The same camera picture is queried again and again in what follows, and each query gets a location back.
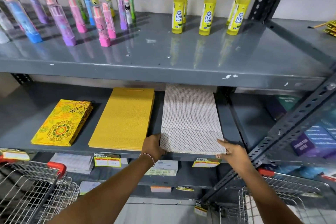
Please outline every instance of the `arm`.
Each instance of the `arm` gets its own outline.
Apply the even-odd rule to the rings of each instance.
[[[217,141],[226,148],[227,154],[218,154],[216,158],[226,160],[233,170],[244,180],[265,224],[302,224],[299,218],[276,195],[258,171],[254,169],[243,147],[230,144],[226,140]]]
[[[164,154],[159,146],[160,135],[145,138],[141,153],[155,162]],[[56,215],[49,224],[114,223],[140,179],[153,165],[148,155],[137,160],[100,184]]]

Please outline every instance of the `bolt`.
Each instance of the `bolt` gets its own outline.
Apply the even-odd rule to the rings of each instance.
[[[336,88],[336,83],[331,83],[328,86],[326,86],[327,90],[333,90],[334,88]]]

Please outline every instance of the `person's right arm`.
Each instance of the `person's right arm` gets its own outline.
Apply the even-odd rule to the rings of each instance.
[[[264,224],[302,224],[254,168],[243,147],[230,144],[226,140],[217,141],[226,148],[227,154],[217,154],[216,158],[226,160],[244,180]]]

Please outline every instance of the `shopping cart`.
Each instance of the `shopping cart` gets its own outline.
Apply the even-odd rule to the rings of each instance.
[[[335,203],[335,192],[328,184],[265,169],[258,171],[303,223],[336,223],[335,208],[330,207]],[[239,191],[238,211],[229,211],[229,220],[233,218],[242,224],[262,223],[253,197],[246,187]]]
[[[44,223],[77,199],[79,186],[65,165],[10,162],[0,167],[0,223]]]

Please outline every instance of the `beaded bracelet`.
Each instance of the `beaded bracelet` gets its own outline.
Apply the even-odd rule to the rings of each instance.
[[[152,165],[152,167],[155,165],[155,161],[154,161],[154,159],[153,159],[153,157],[151,156],[151,155],[149,155],[148,153],[141,153],[140,155],[139,155],[139,157],[141,156],[141,155],[148,155],[149,157],[151,157],[152,158],[152,160],[153,160],[153,165]]]

